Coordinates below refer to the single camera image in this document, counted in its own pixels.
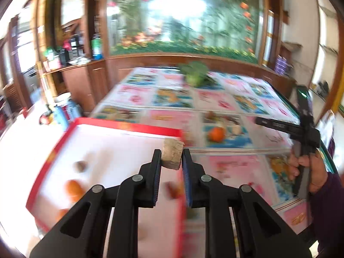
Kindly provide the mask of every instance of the painted glass backdrop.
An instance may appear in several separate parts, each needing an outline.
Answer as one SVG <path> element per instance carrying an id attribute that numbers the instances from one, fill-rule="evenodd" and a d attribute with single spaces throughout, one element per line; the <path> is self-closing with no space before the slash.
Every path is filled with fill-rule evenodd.
<path id="1" fill-rule="evenodd" d="M 113 55 L 211 54 L 256 63 L 259 0 L 108 0 Z"/>

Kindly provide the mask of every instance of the green vegetable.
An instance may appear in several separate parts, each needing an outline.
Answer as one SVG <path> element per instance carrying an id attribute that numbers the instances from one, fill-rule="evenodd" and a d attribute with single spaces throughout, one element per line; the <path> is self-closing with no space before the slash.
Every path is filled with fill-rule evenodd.
<path id="1" fill-rule="evenodd" d="M 208 76 L 208 67 L 202 62 L 193 61 L 189 64 L 180 64 L 180 72 L 185 75 L 185 80 L 192 87 L 212 86 L 216 81 Z"/>

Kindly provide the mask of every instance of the patterned tablecloth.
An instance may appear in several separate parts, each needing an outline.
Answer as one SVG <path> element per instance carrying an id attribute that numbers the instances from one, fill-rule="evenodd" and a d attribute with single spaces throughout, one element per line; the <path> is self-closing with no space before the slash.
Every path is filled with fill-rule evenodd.
<path id="1" fill-rule="evenodd" d="M 254 124 L 256 116 L 292 123 L 298 118 L 264 80 L 209 75 L 217 84 L 192 88 L 176 69 L 135 68 L 97 105 L 92 117 L 182 129 L 193 161 L 207 174 L 229 186 L 252 186 L 300 233 L 310 220 L 307 203 L 294 197 L 287 178 L 292 141 L 285 133 Z M 208 133 L 219 124 L 226 136 L 221 143 L 212 142 Z M 197 243 L 205 238 L 204 216 L 204 209 L 187 212 L 187 257 L 204 256 L 204 243 Z"/>

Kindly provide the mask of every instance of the human hand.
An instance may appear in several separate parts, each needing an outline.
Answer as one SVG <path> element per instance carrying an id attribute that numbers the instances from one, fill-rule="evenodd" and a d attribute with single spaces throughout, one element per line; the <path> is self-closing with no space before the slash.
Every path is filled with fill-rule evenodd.
<path id="1" fill-rule="evenodd" d="M 300 174 L 298 166 L 309 167 L 309 157 L 304 155 L 299 158 L 295 157 L 294 152 L 288 159 L 288 178 L 294 180 Z M 309 184 L 309 192 L 315 194 L 327 181 L 327 172 L 325 164 L 321 158 L 319 150 L 315 154 L 311 154 L 311 182 Z"/>

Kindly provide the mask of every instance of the metal screw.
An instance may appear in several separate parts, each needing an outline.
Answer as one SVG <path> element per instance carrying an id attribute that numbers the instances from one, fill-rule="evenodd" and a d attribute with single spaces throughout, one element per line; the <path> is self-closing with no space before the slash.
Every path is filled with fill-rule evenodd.
<path id="1" fill-rule="evenodd" d="M 142 175 L 134 175 L 132 177 L 132 180 L 133 181 L 141 181 L 141 180 L 143 180 L 143 176 Z"/>
<path id="2" fill-rule="evenodd" d="M 202 175 L 201 176 L 201 181 L 203 182 L 209 182 L 212 180 L 212 177 L 210 175 Z"/>
<path id="3" fill-rule="evenodd" d="M 251 188 L 251 186 L 245 184 L 241 187 L 241 190 L 248 193 L 248 192 L 252 191 L 252 188 Z"/>
<path id="4" fill-rule="evenodd" d="M 92 187 L 92 192 L 93 193 L 99 193 L 102 190 L 103 190 L 103 187 L 101 185 L 99 185 L 99 184 L 97 184 L 97 185 Z"/>

